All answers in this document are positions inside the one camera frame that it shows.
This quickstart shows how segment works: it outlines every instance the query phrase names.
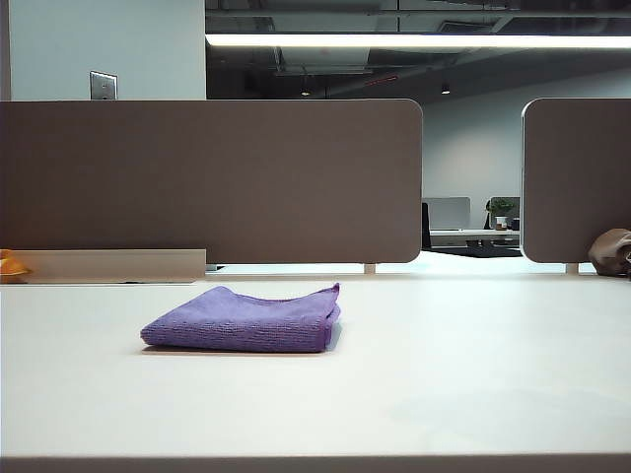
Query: ceiling light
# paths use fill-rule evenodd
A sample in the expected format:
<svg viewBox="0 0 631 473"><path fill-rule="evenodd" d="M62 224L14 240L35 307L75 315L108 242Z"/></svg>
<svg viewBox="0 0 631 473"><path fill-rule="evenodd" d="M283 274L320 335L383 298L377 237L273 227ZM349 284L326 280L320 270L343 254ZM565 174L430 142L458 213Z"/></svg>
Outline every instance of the ceiling light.
<svg viewBox="0 0 631 473"><path fill-rule="evenodd" d="M213 46L629 49L631 36L514 34L207 34Z"/></svg>

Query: office cubicle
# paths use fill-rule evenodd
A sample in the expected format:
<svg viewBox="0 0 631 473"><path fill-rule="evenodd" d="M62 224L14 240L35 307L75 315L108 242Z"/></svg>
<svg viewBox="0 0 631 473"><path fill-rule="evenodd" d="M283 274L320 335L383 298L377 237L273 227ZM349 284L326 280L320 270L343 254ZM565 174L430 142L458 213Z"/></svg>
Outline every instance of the office cubicle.
<svg viewBox="0 0 631 473"><path fill-rule="evenodd" d="M0 104L2 244L403 262L421 245L408 100Z"/></svg>

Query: white desk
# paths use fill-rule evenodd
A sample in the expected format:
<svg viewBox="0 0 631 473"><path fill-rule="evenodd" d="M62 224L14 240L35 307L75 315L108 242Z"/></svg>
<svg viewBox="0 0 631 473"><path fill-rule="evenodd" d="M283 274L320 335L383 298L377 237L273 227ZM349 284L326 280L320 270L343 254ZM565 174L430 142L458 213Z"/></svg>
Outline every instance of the white desk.
<svg viewBox="0 0 631 473"><path fill-rule="evenodd" d="M3 287L3 472L631 471L631 283L419 261L407 275ZM143 352L146 323L217 284L287 298L334 281L331 352Z"/></svg>
<svg viewBox="0 0 631 473"><path fill-rule="evenodd" d="M466 244L468 241L514 240L520 241L520 232L516 230L430 230L433 246Z"/></svg>

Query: orange object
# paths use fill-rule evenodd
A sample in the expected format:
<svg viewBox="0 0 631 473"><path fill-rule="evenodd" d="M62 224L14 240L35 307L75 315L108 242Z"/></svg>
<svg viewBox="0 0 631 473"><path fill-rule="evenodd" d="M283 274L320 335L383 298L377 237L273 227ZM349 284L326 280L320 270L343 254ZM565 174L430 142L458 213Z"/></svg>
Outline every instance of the orange object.
<svg viewBox="0 0 631 473"><path fill-rule="evenodd" d="M0 249L0 276L16 276L30 273L31 270L11 256L10 249Z"/></svg>

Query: potted plant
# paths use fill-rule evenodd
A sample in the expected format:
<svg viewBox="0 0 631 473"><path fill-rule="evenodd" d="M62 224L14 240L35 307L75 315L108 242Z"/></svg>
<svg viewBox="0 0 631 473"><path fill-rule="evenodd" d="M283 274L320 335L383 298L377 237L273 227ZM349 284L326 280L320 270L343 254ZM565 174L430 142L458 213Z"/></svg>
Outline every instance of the potted plant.
<svg viewBox="0 0 631 473"><path fill-rule="evenodd" d="M495 230L505 230L507 228L506 214L515 208L515 202L500 197L491 199L486 203L486 210L496 219Z"/></svg>

